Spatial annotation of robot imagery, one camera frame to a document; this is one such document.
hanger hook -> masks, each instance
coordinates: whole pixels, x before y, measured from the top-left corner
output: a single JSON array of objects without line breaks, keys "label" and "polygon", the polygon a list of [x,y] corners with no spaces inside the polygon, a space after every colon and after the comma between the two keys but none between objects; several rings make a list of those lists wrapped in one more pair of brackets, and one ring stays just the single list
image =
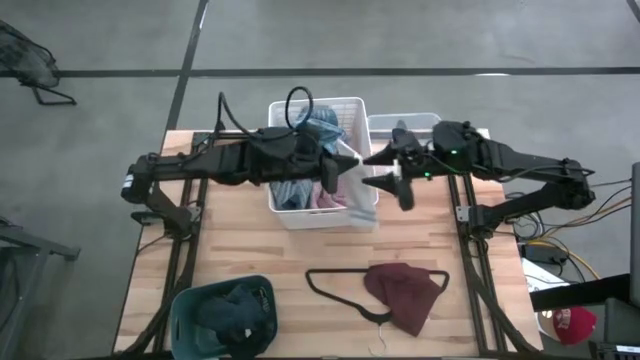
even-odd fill
[{"label": "hanger hook", "polygon": [[371,351],[371,346],[369,346],[369,354],[371,354],[371,356],[374,356],[374,357],[382,357],[387,353],[387,343],[382,338],[382,325],[378,325],[378,339],[380,339],[380,342],[382,343],[382,346],[383,346],[381,353],[377,353],[377,354],[374,353],[373,351]]}]

teal laundry basket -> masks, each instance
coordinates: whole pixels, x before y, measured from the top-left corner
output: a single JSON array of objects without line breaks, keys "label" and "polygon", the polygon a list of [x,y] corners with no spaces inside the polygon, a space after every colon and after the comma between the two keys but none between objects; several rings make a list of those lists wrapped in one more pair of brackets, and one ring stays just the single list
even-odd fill
[{"label": "teal laundry basket", "polygon": [[186,289],[176,296],[169,316],[171,352],[176,360],[216,359],[228,354],[227,347],[220,344],[215,331],[196,323],[195,314],[202,302],[212,297],[224,297],[240,284],[249,288],[267,314],[271,336],[259,352],[266,350],[278,330],[275,297],[269,280],[264,276],[253,275]]}]

black chair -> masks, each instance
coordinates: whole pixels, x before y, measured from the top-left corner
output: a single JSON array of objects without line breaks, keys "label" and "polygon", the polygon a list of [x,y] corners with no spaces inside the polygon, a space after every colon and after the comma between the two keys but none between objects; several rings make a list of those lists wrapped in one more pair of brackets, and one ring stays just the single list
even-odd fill
[{"label": "black chair", "polygon": [[[71,96],[53,90],[60,83],[55,63],[51,51],[0,20],[0,70],[6,68],[20,85],[30,88],[40,105],[76,105]],[[45,101],[40,91],[66,100]]]}]

wooden tabletop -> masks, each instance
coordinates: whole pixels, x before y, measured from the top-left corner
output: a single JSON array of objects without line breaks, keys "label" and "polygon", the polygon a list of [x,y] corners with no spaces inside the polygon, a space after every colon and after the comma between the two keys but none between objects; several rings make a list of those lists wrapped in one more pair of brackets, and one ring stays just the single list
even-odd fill
[{"label": "wooden tabletop", "polygon": [[[188,153],[192,134],[193,131],[168,132],[162,154]],[[459,185],[464,199],[464,187],[461,182]],[[474,179],[474,187],[478,203],[504,201],[498,183]],[[181,181],[164,182],[161,188],[179,203]],[[192,199],[196,198],[196,191],[194,186]],[[370,233],[345,228],[287,231],[270,212],[263,187],[229,187],[209,181],[193,286],[250,274],[266,276],[276,293],[278,334],[263,356],[368,357],[369,346],[374,351],[382,349],[377,326],[353,308],[314,293],[304,272],[309,268],[358,268],[387,262],[446,270],[451,274],[449,287],[438,297],[418,338],[390,323],[383,325],[386,355],[477,355],[446,178],[414,181],[413,191],[416,207],[409,212],[401,211],[393,196],[381,192],[377,205],[379,228]],[[140,246],[162,232],[161,225],[145,228]],[[542,349],[514,239],[496,235],[489,245],[500,306],[527,340]],[[162,240],[135,260],[115,351],[133,343],[158,309],[170,250],[171,241]],[[370,311],[388,310],[366,291],[362,275],[316,275],[314,282]],[[483,313],[489,347],[495,348],[486,308]]]}]

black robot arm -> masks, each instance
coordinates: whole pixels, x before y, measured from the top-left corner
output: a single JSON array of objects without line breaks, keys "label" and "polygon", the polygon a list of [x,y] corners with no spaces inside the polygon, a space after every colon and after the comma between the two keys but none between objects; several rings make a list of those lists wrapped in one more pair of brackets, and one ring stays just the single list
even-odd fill
[{"label": "black robot arm", "polygon": [[212,133],[192,154],[160,156],[147,154],[129,167],[121,196],[133,204],[149,209],[132,217],[141,224],[151,219],[164,222],[165,231],[177,238],[191,234],[194,214],[187,207],[176,206],[160,189],[159,182],[209,178],[224,185],[254,185],[299,179],[319,180],[323,188],[334,193],[338,175],[355,167],[359,160],[331,154],[318,144],[311,131],[291,131],[269,127],[252,134],[234,134],[235,142],[216,144],[218,132]]},{"label": "black robot arm", "polygon": [[495,206],[456,209],[475,236],[492,236],[502,221],[550,207],[582,209],[595,196],[586,177],[593,173],[575,160],[523,154],[483,138],[468,122],[442,121],[433,128],[433,141],[422,146],[411,131],[392,130],[392,141],[365,165],[393,165],[394,171],[363,182],[394,194],[403,210],[413,208],[411,181],[417,178],[471,173],[483,180],[524,178],[546,184],[538,191]]}]

